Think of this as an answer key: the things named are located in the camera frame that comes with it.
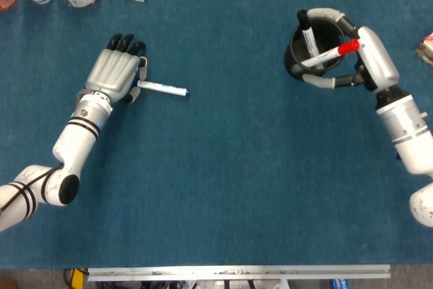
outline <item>pen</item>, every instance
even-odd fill
[[[323,52],[316,57],[304,60],[301,62],[303,66],[313,67],[318,64],[322,64],[324,62],[330,61],[332,59],[341,57],[342,55],[346,55],[350,52],[357,51],[359,49],[359,41],[358,40],[350,40],[344,44],[341,44],[338,47],[330,49],[329,51]]]
[[[319,49],[317,49],[316,39],[314,38],[313,29],[311,28],[310,20],[305,9],[298,12],[298,20],[310,58],[317,57],[320,53]],[[323,69],[323,64],[318,64],[316,69]]]
[[[149,81],[138,81],[137,86],[145,89],[151,89],[153,91],[162,91],[163,93],[169,93],[179,96],[187,96],[189,91],[186,88],[179,88],[173,86],[167,86],[163,84],[151,83]]]

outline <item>red marker cap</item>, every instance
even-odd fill
[[[341,44],[338,47],[338,53],[341,55],[348,54],[353,51],[357,51],[359,49],[359,41],[358,40],[350,40],[345,44]]]

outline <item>blue table surface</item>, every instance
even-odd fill
[[[431,0],[19,0],[2,12],[2,183],[57,164],[52,146],[115,32],[147,43],[149,81],[191,93],[116,105],[76,200],[0,234],[0,267],[433,262],[433,229],[408,207],[429,179],[395,159],[375,96],[285,72],[296,12],[313,7],[374,29],[400,86],[433,113],[433,72],[414,54]]]

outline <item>black fingertip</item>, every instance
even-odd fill
[[[126,52],[129,46],[129,43],[134,39],[134,34],[126,35],[120,45],[117,47],[117,51]]]
[[[138,65],[138,68],[144,67],[147,64],[147,58],[141,56],[140,57],[140,64]]]
[[[131,55],[137,55],[140,50],[146,48],[146,44],[141,41],[135,42],[134,45],[128,50],[128,53]]]
[[[120,33],[117,33],[113,35],[110,42],[107,45],[107,49],[109,50],[115,50],[117,47],[117,44],[119,43],[119,40],[122,38],[122,35]]]
[[[126,94],[126,95],[121,99],[122,102],[126,102],[126,103],[132,103],[133,100],[134,100],[134,97],[133,97],[130,93],[127,93],[127,94]]]

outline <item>white robotic arm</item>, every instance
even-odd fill
[[[136,42],[128,51],[133,35],[114,35],[104,49],[86,82],[88,94],[78,103],[74,114],[53,147],[59,167],[32,165],[13,182],[0,186],[0,231],[31,217],[40,202],[63,206],[71,203],[80,185],[83,165],[102,127],[120,99],[133,102],[139,88],[131,85],[147,70],[145,57],[138,57],[145,44]]]
[[[376,112],[406,169],[433,178],[433,136],[424,121],[426,114],[419,112],[412,95],[398,87],[398,71],[378,36],[366,26],[356,27],[345,14],[331,8],[311,9],[308,16],[333,20],[345,34],[358,39],[361,47],[354,76],[336,77],[331,83],[311,75],[304,80],[316,86],[329,85],[329,88],[363,83],[376,94]],[[420,223],[433,227],[433,183],[412,194],[409,204],[412,215]]]

